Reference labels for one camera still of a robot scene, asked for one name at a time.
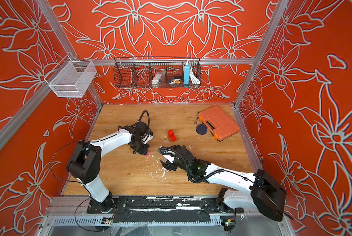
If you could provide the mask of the small red lego brick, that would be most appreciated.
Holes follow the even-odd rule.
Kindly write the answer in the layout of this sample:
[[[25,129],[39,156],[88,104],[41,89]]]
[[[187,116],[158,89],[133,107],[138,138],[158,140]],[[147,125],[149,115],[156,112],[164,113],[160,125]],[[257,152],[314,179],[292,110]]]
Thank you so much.
[[[176,136],[175,136],[173,130],[169,130],[169,131],[167,132],[167,134],[168,134],[168,140],[169,140],[170,142],[175,142],[175,141],[177,140],[177,138],[176,138]]]

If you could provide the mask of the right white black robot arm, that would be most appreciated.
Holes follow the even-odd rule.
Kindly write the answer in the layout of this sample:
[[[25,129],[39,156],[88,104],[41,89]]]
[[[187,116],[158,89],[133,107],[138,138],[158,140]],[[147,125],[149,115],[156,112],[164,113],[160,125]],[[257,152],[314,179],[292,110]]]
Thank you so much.
[[[258,169],[255,173],[244,173],[219,167],[211,162],[197,159],[186,146],[160,147],[158,153],[167,161],[162,166],[169,171],[184,170],[188,181],[219,184],[251,197],[251,203],[265,217],[281,222],[287,191],[268,172]]]

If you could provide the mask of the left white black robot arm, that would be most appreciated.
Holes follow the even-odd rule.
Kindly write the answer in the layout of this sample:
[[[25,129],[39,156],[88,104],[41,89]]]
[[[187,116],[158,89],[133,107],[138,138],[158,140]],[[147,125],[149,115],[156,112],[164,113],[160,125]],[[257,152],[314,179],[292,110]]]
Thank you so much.
[[[98,210],[108,212],[114,207],[114,202],[99,176],[101,159],[123,145],[129,145],[134,154],[147,155],[151,139],[150,117],[144,110],[135,124],[119,126],[117,132],[100,139],[77,142],[67,171],[88,191],[92,204]]]

